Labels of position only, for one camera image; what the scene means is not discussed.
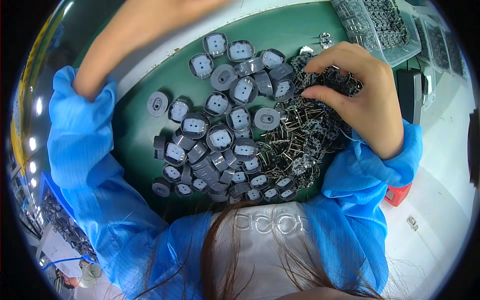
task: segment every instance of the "green work mat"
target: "green work mat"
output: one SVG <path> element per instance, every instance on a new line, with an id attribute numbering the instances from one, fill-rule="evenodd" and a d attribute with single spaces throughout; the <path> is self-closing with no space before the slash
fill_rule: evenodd
<path id="1" fill-rule="evenodd" d="M 348 40 L 330 2 L 273 9 L 233 22 L 217 31 L 225 33 L 229 42 L 249 40 L 257 52 L 275 48 L 288 59 L 298 55 L 303 46 L 310 46 L 316 53 L 320 53 L 318 35 L 323 32 L 330 33 L 335 43 Z M 172 191 L 170 197 L 161 198 L 152 191 L 152 181 L 161 176 L 164 164 L 164 161 L 154 159 L 154 136 L 161 133 L 167 136 L 168 141 L 180 126 L 168 120 L 167 113 L 159 118 L 152 117 L 147 111 L 148 98 L 159 90 L 166 92 L 171 101 L 179 96 L 186 96 L 195 105 L 194 111 L 202 111 L 213 87 L 209 78 L 200 80 L 194 77 L 188 68 L 189 60 L 200 52 L 204 52 L 202 38 L 179 50 L 136 84 L 117 104 L 113 116 L 115 147 L 112 154 L 125 168 L 125 180 L 168 222 L 209 209 L 221 209 L 225 205 L 215 204 L 206 194 L 199 192 L 190 197 L 179 198 Z M 224 63 L 235 64 L 229 61 L 226 55 L 214 59 L 215 67 Z M 273 100 L 260 96 L 250 106 L 274 105 Z M 255 137 L 260 133 L 254 130 Z M 321 176 L 312 187 L 299 191 L 296 201 L 303 202 L 320 193 L 324 173 L 334 157 L 335 154 L 325 156 Z"/>

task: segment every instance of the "blue cable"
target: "blue cable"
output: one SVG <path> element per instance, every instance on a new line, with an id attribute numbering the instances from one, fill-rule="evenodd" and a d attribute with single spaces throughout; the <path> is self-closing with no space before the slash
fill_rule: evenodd
<path id="1" fill-rule="evenodd" d="M 47 264 L 47 266 L 45 268 L 43 268 L 42 271 L 47 270 L 48 267 L 50 267 L 51 265 L 56 264 L 56 263 L 62 263 L 62 262 L 68 262 L 68 261 L 77 261 L 77 260 L 81 260 L 81 259 L 84 259 L 84 258 L 80 256 L 80 257 L 75 257 L 75 258 L 61 259 L 59 261 Z"/>

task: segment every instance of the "striped blue sleeve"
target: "striped blue sleeve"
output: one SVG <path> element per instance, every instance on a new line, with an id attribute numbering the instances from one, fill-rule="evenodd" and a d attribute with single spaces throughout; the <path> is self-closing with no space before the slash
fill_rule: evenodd
<path id="1" fill-rule="evenodd" d="M 325 175 L 322 195 L 305 204 L 325 270 L 340 287 L 365 280 L 380 293 L 386 285 L 387 225 L 378 204 L 388 185 L 413 181 L 423 151 L 421 127 L 403 123 L 402 152 L 386 161 L 353 132 Z"/>
<path id="2" fill-rule="evenodd" d="M 163 286 L 169 294 L 165 299 L 177 299 L 185 290 L 195 298 L 200 278 L 195 264 L 210 215 L 182 218 L 169 226 L 148 207 L 122 178 L 123 168 L 110 154 L 115 81 L 108 78 L 90 102 L 72 89 L 75 75 L 76 70 L 65 67 L 53 79 L 47 143 L 53 180 L 89 237 L 103 271 L 127 299 L 172 276 L 186 260 L 191 260 L 188 282 L 176 276 L 172 282 L 178 286 Z M 145 278 L 149 269 L 151 276 Z"/>

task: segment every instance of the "red stool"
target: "red stool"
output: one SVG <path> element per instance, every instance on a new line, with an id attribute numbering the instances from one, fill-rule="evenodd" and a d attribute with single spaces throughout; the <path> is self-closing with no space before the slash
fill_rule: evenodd
<path id="1" fill-rule="evenodd" d="M 412 187 L 412 184 L 409 184 L 401 188 L 394 188 L 394 187 L 388 186 L 387 193 L 385 194 L 384 200 L 390 203 L 392 206 L 397 207 L 407 197 L 411 187 Z"/>

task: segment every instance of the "woman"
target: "woman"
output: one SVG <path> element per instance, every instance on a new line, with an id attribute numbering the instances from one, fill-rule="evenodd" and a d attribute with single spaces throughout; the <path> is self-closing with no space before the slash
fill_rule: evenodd
<path id="1" fill-rule="evenodd" d="M 123 180 L 109 153 L 116 84 L 108 74 L 132 51 L 227 2 L 128 0 L 80 68 L 57 72 L 48 140 L 54 181 L 103 271 L 128 299 L 380 298 L 388 267 L 378 204 L 387 185 L 413 180 L 421 129 L 401 118 L 391 68 L 362 47 L 342 42 L 305 68 L 335 65 L 364 84 L 353 98 L 324 86 L 303 93 L 333 107 L 354 129 L 322 194 L 306 204 L 204 213 L 169 226 Z"/>

